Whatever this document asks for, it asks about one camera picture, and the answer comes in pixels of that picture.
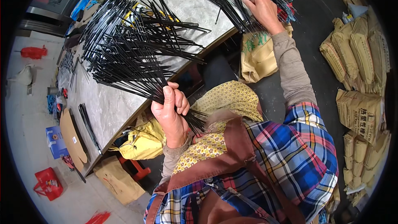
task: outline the cardboard sheet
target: cardboard sheet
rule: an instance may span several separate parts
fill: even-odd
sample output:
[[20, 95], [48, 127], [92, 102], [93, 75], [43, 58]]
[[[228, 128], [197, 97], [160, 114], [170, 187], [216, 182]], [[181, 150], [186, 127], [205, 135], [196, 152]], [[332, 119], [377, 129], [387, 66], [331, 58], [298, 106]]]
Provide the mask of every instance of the cardboard sheet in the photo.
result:
[[73, 160], [76, 168], [81, 172], [84, 164], [87, 163], [87, 155], [83, 150], [80, 139], [77, 135], [77, 127], [72, 121], [70, 109], [65, 108], [61, 113], [59, 126], [61, 128], [62, 136], [64, 137], [65, 145], [67, 146], [70, 157]]

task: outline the concrete floor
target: concrete floor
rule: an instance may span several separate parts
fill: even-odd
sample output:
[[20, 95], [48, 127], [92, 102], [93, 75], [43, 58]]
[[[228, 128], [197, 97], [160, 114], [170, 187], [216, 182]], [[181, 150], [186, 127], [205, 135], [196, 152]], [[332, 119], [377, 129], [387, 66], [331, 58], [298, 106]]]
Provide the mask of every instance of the concrete floor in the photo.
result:
[[[343, 191], [345, 185], [342, 173], [345, 166], [343, 135], [347, 128], [341, 125], [336, 106], [337, 90], [338, 88], [344, 89], [344, 87], [337, 81], [330, 66], [321, 55], [319, 46], [334, 29], [332, 20], [335, 17], [341, 18], [342, 12], [347, 12], [347, 7], [341, 0], [294, 0], [293, 6], [297, 10], [296, 16], [298, 19], [298, 22], [292, 23], [294, 28], [293, 38], [311, 79], [323, 121], [335, 142], [339, 162], [338, 183], [341, 196], [341, 204], [335, 215], [336, 223], [340, 223], [340, 213], [349, 204], [345, 191]], [[231, 63], [239, 62], [239, 57], [240, 55], [234, 58]], [[280, 85], [279, 72], [248, 85], [259, 97], [265, 114], [264, 119], [282, 123], [285, 117], [285, 100]], [[190, 100], [194, 102], [204, 93], [205, 90], [202, 87], [190, 97]], [[152, 173], [141, 182], [148, 191], [152, 190], [161, 179], [163, 158], [162, 155], [156, 159], [142, 161], [144, 166], [148, 166], [152, 170]]]

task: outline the cardboard box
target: cardboard box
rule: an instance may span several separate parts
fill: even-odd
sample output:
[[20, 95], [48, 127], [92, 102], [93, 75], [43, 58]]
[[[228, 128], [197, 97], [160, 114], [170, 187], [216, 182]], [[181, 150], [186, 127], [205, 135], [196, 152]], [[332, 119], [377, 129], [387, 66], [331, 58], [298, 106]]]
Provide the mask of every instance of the cardboard box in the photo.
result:
[[69, 155], [59, 126], [46, 128], [47, 141], [54, 159]]
[[123, 205], [137, 200], [145, 193], [145, 190], [122, 168], [116, 156], [102, 160], [93, 171]]
[[77, 134], [79, 129], [75, 127], [74, 117], [70, 114], [69, 108], [65, 108], [62, 111], [61, 118], [59, 120], [59, 127], [61, 128], [62, 136], [64, 137], [69, 155], [78, 171], [81, 172], [84, 167], [83, 163], [87, 163], [87, 155], [80, 143], [80, 139]]

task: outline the blue item on table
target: blue item on table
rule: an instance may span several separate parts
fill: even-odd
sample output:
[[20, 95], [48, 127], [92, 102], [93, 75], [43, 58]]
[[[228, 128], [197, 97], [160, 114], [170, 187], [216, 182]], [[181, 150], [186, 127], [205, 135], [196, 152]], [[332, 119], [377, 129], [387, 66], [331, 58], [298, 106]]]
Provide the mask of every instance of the blue item on table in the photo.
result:
[[73, 9], [72, 13], [70, 14], [70, 17], [71, 17], [73, 20], [76, 21], [78, 15], [79, 15], [79, 11], [80, 11], [80, 10], [84, 10], [84, 8], [86, 7], [86, 5], [88, 4], [89, 1], [90, 1], [90, 0], [80, 0], [80, 1], [76, 4], [76, 6], [75, 6], [75, 8]]
[[69, 155], [59, 126], [47, 127], [46, 135], [54, 159]]

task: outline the white floor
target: white floor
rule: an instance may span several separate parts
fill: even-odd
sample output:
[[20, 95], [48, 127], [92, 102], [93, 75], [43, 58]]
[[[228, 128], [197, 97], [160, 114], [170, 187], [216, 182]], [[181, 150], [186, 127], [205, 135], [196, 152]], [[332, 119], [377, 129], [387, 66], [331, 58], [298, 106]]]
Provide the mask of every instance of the white floor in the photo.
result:
[[[108, 211], [111, 216], [105, 223], [143, 223], [143, 214], [150, 195], [145, 193], [137, 201], [123, 206], [111, 192], [92, 174], [83, 183], [76, 172], [60, 160], [54, 160], [47, 145], [46, 127], [56, 125], [47, 111], [47, 87], [50, 87], [57, 67], [57, 59], [64, 39], [38, 32], [30, 37], [16, 37], [12, 50], [24, 47], [45, 47], [48, 55], [41, 60], [21, 57], [12, 52], [7, 78], [15, 76], [26, 64], [33, 64], [32, 94], [27, 86], [10, 82], [6, 96], [6, 124], [12, 156], [19, 175], [33, 202], [48, 223], [86, 223], [95, 212]], [[50, 202], [38, 196], [33, 187], [35, 173], [52, 167], [64, 187], [63, 194]]]

